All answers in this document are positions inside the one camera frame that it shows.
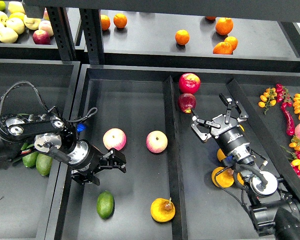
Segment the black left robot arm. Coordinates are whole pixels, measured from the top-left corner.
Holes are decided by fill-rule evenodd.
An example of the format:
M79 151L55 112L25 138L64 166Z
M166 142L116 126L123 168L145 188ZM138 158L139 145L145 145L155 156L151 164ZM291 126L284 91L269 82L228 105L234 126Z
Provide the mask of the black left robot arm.
M22 157L38 152L67 164L72 169L71 178L81 185L99 185L96 174L103 170L126 172L126 157L119 150L112 147L103 154L87 140L79 139L77 125L96 114L96 107L92 107L84 117L65 120L56 107L47 107L37 88L33 87L45 110L43 114L3 115L8 94L23 85L33 86L28 81L19 81L0 97L0 169L7 169Z

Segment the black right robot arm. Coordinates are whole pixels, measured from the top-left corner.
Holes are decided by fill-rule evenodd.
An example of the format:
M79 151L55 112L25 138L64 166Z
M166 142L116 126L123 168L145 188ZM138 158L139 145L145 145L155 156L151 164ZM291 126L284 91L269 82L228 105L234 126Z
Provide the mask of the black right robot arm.
M226 191L220 177L229 170L241 189L237 201L248 214L260 237L273 235L277 240L300 240L300 201L282 189L284 179L264 168L269 160L251 149L240 123L248 119L242 104L219 94L226 111L212 120L201 119L195 112L191 128L202 142L212 138L225 157L222 168L212 176L216 186Z

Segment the yellow pear under arm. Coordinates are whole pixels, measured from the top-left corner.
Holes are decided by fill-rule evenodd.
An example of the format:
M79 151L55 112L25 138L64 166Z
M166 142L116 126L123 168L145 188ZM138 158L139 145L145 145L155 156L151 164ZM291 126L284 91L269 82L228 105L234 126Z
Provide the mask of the yellow pear under arm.
M226 169L225 171L217 175L217 173L222 171L223 169L224 167L221 166L215 168L211 173L211 180L216 187L221 186L223 188L229 188L234 184L234 178L229 169Z

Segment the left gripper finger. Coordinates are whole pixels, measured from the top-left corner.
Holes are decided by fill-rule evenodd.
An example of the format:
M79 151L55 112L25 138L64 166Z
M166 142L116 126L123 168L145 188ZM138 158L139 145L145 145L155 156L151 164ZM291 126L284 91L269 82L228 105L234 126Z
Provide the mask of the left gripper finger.
M85 184L95 184L96 186L100 185L100 180L93 174L82 175L79 172L74 172L71 173L71 178L72 180L74 180L80 185L85 185Z
M108 153L99 158L98 170L118 169L122 173L126 173L126 156L115 148L111 148Z

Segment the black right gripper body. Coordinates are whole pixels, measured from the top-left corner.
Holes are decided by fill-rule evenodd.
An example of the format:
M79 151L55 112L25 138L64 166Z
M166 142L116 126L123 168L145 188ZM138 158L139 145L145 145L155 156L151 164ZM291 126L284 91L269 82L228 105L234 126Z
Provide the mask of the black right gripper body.
M226 156L233 155L234 151L244 152L250 141L239 126L238 120L234 117L230 117L229 123L225 123L225 120L226 116L223 114L213 118L212 122L219 124L220 128L211 127L210 135Z

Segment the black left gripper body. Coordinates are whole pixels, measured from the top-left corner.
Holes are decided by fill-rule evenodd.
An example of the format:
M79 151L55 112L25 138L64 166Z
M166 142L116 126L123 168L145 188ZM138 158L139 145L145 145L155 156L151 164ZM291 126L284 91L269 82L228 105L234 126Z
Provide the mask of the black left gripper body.
M69 154L71 173L84 176L95 175L99 171L99 160L103 154L86 140L79 140L74 150Z

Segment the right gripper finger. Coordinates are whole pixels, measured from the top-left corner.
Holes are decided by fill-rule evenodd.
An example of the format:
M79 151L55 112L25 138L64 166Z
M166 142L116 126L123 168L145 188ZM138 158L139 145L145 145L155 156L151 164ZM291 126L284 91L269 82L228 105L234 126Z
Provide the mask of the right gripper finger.
M220 93L218 96L223 102L223 104L226 106L224 119L225 123L230 123L232 109L236 109L239 113L239 117L236 119L238 123L244 122L248 119L248 114L240 101L232 99L228 100L222 93Z
M220 129L221 125L219 123L215 123L212 120L204 120L199 117L199 115L192 110L192 123L191 128L196 136L203 142L207 142L207 140L212 136L211 129Z

